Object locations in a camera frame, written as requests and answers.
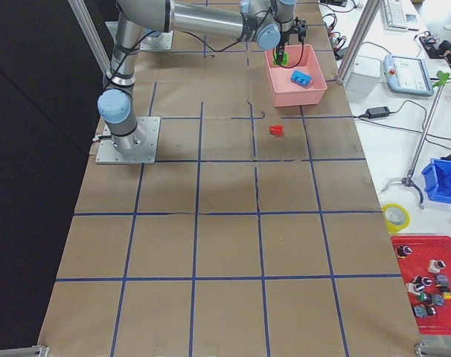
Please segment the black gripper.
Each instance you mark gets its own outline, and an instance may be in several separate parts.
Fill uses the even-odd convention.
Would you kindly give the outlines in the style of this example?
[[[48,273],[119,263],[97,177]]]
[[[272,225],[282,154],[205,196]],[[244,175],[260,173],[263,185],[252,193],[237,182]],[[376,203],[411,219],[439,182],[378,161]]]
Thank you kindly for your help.
[[[283,56],[285,52],[285,45],[290,41],[291,36],[297,36],[298,41],[303,45],[307,33],[308,24],[305,20],[295,17],[289,21],[276,21],[280,31],[280,41],[275,48],[275,53],[278,56]]]

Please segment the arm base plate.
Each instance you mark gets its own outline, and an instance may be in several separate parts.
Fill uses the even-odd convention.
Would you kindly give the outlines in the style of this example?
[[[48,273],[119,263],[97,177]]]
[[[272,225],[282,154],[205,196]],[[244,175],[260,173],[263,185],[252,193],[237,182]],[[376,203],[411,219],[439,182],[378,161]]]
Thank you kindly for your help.
[[[171,51],[174,31],[168,33],[153,32],[141,41],[140,51],[166,52]]]
[[[160,117],[137,117],[134,133],[126,137],[111,134],[105,126],[99,140],[97,164],[154,164],[161,126]]]

